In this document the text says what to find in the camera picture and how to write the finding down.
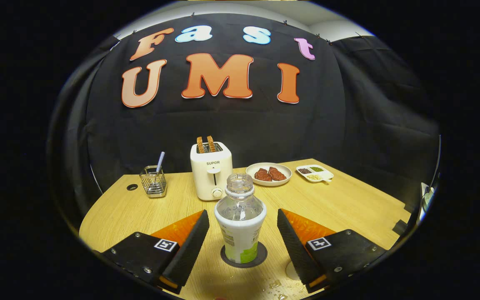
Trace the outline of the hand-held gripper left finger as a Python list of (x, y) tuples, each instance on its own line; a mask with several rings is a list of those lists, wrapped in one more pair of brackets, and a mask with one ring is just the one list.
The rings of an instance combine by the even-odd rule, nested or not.
[(202, 210), (152, 234), (133, 232), (99, 255), (115, 268), (154, 288), (180, 294), (209, 229)]

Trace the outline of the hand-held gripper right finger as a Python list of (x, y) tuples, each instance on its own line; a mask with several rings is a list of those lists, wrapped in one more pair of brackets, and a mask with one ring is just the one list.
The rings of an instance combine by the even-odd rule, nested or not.
[(334, 289), (367, 271), (387, 250), (351, 229), (336, 232), (286, 209), (277, 226), (307, 292)]

